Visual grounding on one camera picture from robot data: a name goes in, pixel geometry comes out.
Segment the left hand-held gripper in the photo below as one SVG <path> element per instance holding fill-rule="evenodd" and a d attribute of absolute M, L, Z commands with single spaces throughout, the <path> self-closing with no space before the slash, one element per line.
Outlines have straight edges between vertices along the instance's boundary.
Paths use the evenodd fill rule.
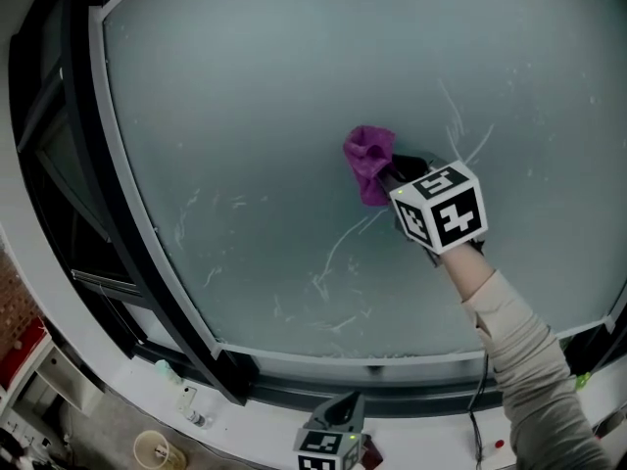
<path fill-rule="evenodd" d="M 297 470 L 352 470 L 361 462 L 365 399 L 351 392 L 316 407 L 297 432 Z"/>

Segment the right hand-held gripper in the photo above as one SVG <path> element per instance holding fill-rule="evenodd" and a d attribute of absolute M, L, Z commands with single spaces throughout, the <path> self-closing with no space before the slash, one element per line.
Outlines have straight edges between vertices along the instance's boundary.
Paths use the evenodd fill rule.
<path fill-rule="evenodd" d="M 394 155 L 383 168 L 383 189 L 395 213 L 395 228 L 438 266 L 440 257 L 464 243 L 482 251 L 488 230 L 478 177 L 461 160 L 433 154 Z"/>

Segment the purple knitted cloth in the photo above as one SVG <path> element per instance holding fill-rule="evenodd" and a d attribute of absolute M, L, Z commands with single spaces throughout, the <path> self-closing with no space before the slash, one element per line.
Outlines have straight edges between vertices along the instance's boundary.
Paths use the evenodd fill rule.
<path fill-rule="evenodd" d="M 388 204 L 379 174 L 392 163 L 395 138 L 396 134 L 389 129 L 359 125 L 345 139 L 343 152 L 366 206 L 384 207 Z"/>

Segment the frosted glass pane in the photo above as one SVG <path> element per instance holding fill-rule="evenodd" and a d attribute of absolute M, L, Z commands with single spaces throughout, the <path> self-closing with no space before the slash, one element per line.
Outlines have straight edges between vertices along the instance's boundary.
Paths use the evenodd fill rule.
<path fill-rule="evenodd" d="M 103 33 L 151 244 L 230 350 L 477 348 L 445 272 L 362 203 L 359 125 L 470 167 L 488 260 L 556 332 L 627 279 L 627 0 L 121 0 Z"/>

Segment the person's right forearm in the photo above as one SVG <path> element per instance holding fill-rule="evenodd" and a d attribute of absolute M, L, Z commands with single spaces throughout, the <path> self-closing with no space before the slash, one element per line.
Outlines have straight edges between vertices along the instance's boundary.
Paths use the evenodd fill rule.
<path fill-rule="evenodd" d="M 440 258 L 492 360 L 516 470 L 612 470 L 550 327 L 469 244 Z"/>

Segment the dark red case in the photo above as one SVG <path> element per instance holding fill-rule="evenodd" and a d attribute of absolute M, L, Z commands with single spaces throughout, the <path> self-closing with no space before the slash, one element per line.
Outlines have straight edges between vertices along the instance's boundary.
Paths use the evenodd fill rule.
<path fill-rule="evenodd" d="M 376 447 L 371 435 L 364 435 L 362 441 L 361 465 L 364 470 L 376 470 L 383 462 L 383 456 Z"/>

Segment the small clear bottle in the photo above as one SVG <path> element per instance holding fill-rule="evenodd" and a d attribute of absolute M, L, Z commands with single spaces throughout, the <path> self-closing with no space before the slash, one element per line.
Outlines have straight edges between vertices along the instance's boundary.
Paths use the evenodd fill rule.
<path fill-rule="evenodd" d="M 207 417 L 195 409 L 188 409 L 185 417 L 194 426 L 203 430 L 209 429 L 214 423 L 214 419 L 212 417 Z"/>

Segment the white phone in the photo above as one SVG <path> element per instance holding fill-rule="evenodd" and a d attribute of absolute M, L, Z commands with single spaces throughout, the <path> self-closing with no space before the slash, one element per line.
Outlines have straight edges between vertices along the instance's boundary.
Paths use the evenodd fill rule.
<path fill-rule="evenodd" d="M 190 386 L 183 386 L 180 391 L 175 406 L 176 409 L 185 414 L 192 408 L 192 402 L 197 394 L 197 390 Z"/>

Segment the round beige bucket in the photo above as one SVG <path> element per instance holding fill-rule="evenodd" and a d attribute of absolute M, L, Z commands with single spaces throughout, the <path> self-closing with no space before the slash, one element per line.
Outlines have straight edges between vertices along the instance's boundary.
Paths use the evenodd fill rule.
<path fill-rule="evenodd" d="M 186 470 L 185 454 L 158 431 L 139 434 L 133 445 L 133 455 L 144 470 Z"/>

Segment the pale green crumpled bag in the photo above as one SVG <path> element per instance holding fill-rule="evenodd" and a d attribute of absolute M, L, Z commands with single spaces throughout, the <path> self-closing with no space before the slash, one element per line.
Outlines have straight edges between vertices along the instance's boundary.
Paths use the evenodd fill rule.
<path fill-rule="evenodd" d="M 168 382 L 179 386 L 183 384 L 182 378 L 174 371 L 171 365 L 164 359 L 157 360 L 154 363 L 156 371 L 163 376 Z"/>

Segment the white power strip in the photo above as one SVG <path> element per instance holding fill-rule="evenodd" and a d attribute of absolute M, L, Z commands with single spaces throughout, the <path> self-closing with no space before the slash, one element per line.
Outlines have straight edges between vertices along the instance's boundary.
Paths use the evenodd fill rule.
<path fill-rule="evenodd" d="M 57 441 L 50 427 L 34 415 L 23 418 L 18 412 L 8 410 L 3 414 L 1 426 L 24 448 L 51 449 Z"/>

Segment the white cabinet with red top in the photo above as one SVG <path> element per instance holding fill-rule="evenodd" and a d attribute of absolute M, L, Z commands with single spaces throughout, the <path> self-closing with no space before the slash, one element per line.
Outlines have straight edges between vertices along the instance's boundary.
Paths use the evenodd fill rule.
<path fill-rule="evenodd" d="M 12 349 L 0 361 L 0 423 L 18 400 L 33 376 L 62 397 L 75 410 L 90 417 L 104 392 L 81 367 L 54 341 L 39 318 L 34 318 L 20 335 L 20 349 Z"/>

